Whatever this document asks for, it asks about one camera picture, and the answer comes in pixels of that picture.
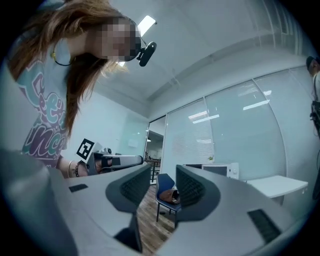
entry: glass wall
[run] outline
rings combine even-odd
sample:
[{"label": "glass wall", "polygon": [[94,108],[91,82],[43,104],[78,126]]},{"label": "glass wall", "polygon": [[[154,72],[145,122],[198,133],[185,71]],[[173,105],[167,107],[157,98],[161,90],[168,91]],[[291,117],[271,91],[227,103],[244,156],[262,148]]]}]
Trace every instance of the glass wall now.
[{"label": "glass wall", "polygon": [[315,126],[310,120],[313,93],[305,67],[255,79],[274,112],[283,137],[288,178],[308,182],[308,189],[284,197],[283,206],[295,217],[303,216],[314,204],[312,192],[317,179],[317,154],[320,149]]},{"label": "glass wall", "polygon": [[133,112],[128,112],[120,136],[118,152],[122,155],[145,155],[149,121]]},{"label": "glass wall", "polygon": [[242,180],[286,174],[280,129],[266,96],[253,81],[207,96],[215,163],[239,163]]},{"label": "glass wall", "polygon": [[167,115],[161,172],[176,179],[176,165],[207,164],[213,156],[209,117],[203,99]]}]

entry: blue chair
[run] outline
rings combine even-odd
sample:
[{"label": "blue chair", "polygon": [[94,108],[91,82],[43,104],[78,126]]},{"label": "blue chair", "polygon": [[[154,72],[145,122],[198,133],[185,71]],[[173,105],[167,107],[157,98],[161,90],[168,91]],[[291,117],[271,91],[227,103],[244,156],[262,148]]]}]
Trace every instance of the blue chair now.
[{"label": "blue chair", "polygon": [[176,220],[177,220],[177,211],[180,210],[181,204],[171,204],[165,201],[162,201],[159,198],[159,195],[166,190],[170,190],[175,186],[175,182],[170,176],[166,173],[158,174],[156,179],[156,195],[155,200],[158,202],[158,209],[156,213],[156,222],[158,222],[159,219],[159,211],[160,211],[160,205],[166,207],[169,209],[169,214],[171,214],[171,210],[175,211],[174,215],[174,227],[176,227]]}]

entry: white wall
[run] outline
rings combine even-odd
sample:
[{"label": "white wall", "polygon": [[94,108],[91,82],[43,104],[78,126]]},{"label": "white wall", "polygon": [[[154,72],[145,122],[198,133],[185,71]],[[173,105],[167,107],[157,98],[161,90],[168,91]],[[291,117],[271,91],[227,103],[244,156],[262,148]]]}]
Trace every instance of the white wall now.
[{"label": "white wall", "polygon": [[75,119],[67,149],[61,152],[62,156],[70,160],[78,160],[76,152],[83,138],[99,142],[103,147],[110,148],[113,153],[120,153],[118,150],[121,140],[125,129],[128,128],[126,127],[128,115],[136,115],[145,120],[147,127],[148,120],[145,117],[93,92],[91,98],[80,105],[80,113]]},{"label": "white wall", "polygon": [[150,102],[139,91],[127,84],[115,81],[111,77],[100,76],[94,91],[144,117],[148,116]]},{"label": "white wall", "polygon": [[181,80],[181,88],[168,89],[151,104],[149,120],[157,119],[223,88],[280,70],[303,66],[305,63],[304,56],[273,47],[257,47],[233,54]]},{"label": "white wall", "polygon": [[146,145],[146,152],[148,153],[148,157],[154,159],[160,159],[162,156],[162,145],[163,141],[151,141]]},{"label": "white wall", "polygon": [[166,117],[162,117],[156,121],[151,122],[149,130],[164,136],[166,130]]}]

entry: necklace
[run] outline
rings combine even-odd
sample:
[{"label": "necklace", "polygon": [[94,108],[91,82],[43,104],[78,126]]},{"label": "necklace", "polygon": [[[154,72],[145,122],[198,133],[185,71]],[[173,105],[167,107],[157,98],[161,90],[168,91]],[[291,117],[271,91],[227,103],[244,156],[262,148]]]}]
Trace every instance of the necklace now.
[{"label": "necklace", "polygon": [[70,66],[75,60],[76,58],[74,58],[72,61],[69,62],[69,64],[65,65],[65,64],[61,64],[57,61],[57,58],[56,58],[56,52],[55,52],[55,48],[53,48],[53,52],[51,53],[51,58],[54,59],[55,63],[57,63],[58,65],[60,66],[64,66],[64,67],[67,67],[67,66]]}]

